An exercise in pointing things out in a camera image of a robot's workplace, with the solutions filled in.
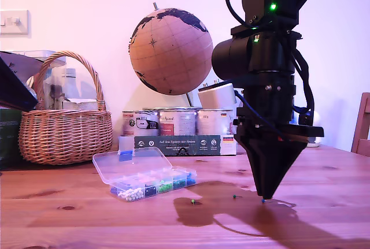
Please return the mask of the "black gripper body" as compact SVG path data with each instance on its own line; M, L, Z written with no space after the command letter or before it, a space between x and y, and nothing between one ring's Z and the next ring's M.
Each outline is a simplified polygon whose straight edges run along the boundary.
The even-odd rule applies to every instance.
M323 137L324 129L313 125L313 96L310 92L306 107L294 106L296 86L294 76L284 72L248 73L233 79L243 107L237 110L235 124L251 127L261 137L262 132L274 133L279 140L308 142Z

